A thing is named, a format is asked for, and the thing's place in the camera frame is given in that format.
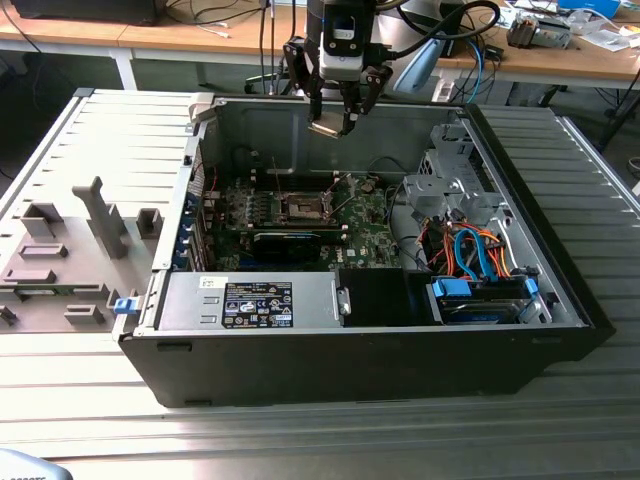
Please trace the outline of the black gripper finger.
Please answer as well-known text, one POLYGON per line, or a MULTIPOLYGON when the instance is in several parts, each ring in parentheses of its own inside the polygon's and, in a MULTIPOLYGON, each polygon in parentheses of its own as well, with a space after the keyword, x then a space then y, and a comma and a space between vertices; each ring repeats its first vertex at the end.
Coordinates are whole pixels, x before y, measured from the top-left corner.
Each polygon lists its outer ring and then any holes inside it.
POLYGON ((361 115, 368 115, 378 101, 385 86, 393 75, 390 67, 368 67, 364 71, 366 95, 360 92, 360 81, 340 81, 339 91, 344 105, 344 114, 340 136, 349 134, 361 115))
POLYGON ((295 36, 283 45, 283 53, 292 85, 309 100, 309 119, 319 120, 324 80, 320 77, 318 44, 295 36))

